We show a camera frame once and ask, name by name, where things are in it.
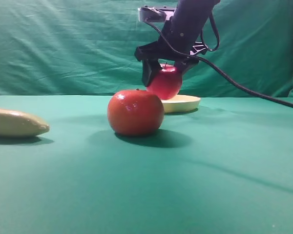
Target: table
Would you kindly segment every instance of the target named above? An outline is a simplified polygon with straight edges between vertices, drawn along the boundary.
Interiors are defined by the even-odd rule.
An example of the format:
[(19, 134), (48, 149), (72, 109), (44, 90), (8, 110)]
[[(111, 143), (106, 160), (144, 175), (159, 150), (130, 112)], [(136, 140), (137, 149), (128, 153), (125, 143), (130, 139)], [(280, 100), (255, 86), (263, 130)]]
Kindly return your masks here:
[(0, 140), (0, 234), (293, 234), (293, 109), (203, 98), (135, 139), (109, 99), (0, 96), (51, 125)]

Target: red apple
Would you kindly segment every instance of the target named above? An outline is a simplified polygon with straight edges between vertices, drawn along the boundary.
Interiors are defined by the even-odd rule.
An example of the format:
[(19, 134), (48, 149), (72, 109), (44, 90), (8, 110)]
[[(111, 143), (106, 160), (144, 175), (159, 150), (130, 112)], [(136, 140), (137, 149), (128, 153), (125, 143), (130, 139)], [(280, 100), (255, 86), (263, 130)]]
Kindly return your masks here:
[(107, 118), (111, 128), (125, 136), (150, 135), (164, 119), (162, 101), (146, 90), (123, 90), (110, 100)]
[(182, 86), (182, 74), (173, 65), (161, 64), (161, 67), (161, 71), (146, 89), (156, 94), (161, 100), (168, 100), (179, 93)]

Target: yellow plate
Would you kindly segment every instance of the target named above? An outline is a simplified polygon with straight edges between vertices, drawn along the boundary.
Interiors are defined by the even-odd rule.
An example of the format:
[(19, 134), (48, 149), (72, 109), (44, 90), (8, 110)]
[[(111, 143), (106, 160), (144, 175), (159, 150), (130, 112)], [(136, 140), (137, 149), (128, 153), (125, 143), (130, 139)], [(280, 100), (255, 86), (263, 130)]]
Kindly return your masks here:
[(195, 96), (176, 95), (172, 99), (162, 100), (165, 113), (184, 113), (196, 110), (201, 99)]

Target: tomato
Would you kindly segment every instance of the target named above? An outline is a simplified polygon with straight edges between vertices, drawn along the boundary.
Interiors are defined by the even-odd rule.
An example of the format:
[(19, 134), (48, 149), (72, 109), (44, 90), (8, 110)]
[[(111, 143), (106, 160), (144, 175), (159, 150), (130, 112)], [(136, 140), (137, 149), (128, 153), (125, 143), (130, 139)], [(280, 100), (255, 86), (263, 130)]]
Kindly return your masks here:
[(107, 118), (111, 128), (125, 136), (150, 135), (164, 120), (164, 107), (155, 94), (146, 90), (123, 90), (110, 100)]

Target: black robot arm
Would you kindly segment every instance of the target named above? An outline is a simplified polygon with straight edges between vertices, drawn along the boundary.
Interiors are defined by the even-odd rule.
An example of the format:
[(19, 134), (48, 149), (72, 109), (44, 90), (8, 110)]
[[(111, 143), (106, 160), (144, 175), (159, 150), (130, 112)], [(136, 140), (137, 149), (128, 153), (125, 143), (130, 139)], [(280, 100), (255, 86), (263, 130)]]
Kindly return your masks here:
[[(144, 86), (148, 87), (161, 70), (159, 59), (174, 61), (174, 66), (184, 74), (199, 62), (193, 57), (194, 55), (204, 55), (207, 51), (214, 51), (218, 48), (219, 35), (212, 10), (219, 1), (179, 0), (176, 8), (144, 6), (138, 9), (139, 21), (145, 22), (155, 29), (157, 28), (152, 23), (164, 23), (157, 41), (139, 46), (135, 51), (136, 59), (142, 61), (143, 64), (142, 82)], [(202, 30), (208, 19), (217, 38), (217, 46), (214, 49), (208, 48), (203, 40)]]

